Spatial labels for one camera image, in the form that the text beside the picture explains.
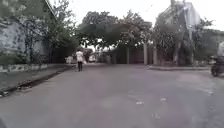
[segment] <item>walking person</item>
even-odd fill
[[[78,62],[78,70],[79,71],[82,71],[82,68],[83,68],[83,52],[78,49],[77,52],[76,52],[76,58],[77,58],[77,62]]]

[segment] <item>building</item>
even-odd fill
[[[55,18],[52,7],[48,0],[37,0],[43,8],[43,13],[49,13],[51,18]],[[0,17],[0,52],[4,53],[24,53],[25,52],[25,34],[24,26],[18,22]],[[33,46],[34,52],[41,55],[47,54],[47,49],[42,41],[38,41]]]
[[[171,5],[159,15],[165,23],[172,26],[177,33],[187,32],[192,39],[194,26],[200,24],[201,18],[191,2],[171,0]]]

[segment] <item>overcast sky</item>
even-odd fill
[[[76,14],[76,21],[81,23],[88,11],[109,11],[122,18],[128,10],[138,12],[146,21],[155,22],[160,12],[169,5],[170,0],[70,0],[70,7]],[[214,29],[224,31],[224,0],[186,0],[193,3],[196,11],[203,18],[214,21]]]

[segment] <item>road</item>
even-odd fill
[[[7,128],[223,128],[223,78],[146,69],[64,72],[0,99],[0,118]]]

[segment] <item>sidewalk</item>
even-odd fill
[[[70,66],[59,66],[36,71],[0,73],[0,95],[41,82],[69,68]]]
[[[205,67],[165,67],[165,66],[149,66],[149,70],[159,71],[199,71],[199,70],[210,70],[210,66]]]

